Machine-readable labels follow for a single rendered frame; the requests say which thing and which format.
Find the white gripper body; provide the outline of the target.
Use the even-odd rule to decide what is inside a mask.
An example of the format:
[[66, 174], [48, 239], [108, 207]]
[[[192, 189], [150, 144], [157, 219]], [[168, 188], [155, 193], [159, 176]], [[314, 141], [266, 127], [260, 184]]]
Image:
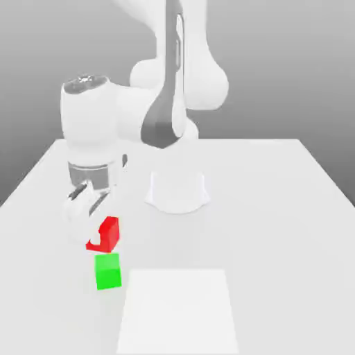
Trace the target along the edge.
[[92, 182], [81, 182], [62, 206], [65, 224], [98, 223], [112, 212], [112, 194], [95, 190]]

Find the small red cube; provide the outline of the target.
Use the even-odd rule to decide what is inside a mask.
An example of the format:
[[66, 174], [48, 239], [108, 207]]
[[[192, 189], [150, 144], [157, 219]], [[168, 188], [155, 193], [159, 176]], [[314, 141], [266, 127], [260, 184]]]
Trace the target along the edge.
[[87, 250], [111, 253], [119, 242], [119, 218], [115, 216], [107, 216], [99, 225], [94, 234], [96, 241], [89, 240], [85, 247]]

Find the small green cube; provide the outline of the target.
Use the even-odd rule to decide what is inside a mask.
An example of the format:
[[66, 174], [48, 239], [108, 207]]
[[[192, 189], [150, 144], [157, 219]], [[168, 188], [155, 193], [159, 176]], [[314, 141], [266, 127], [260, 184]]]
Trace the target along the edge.
[[98, 290], [121, 287], [121, 267], [118, 253], [96, 255], [94, 270]]

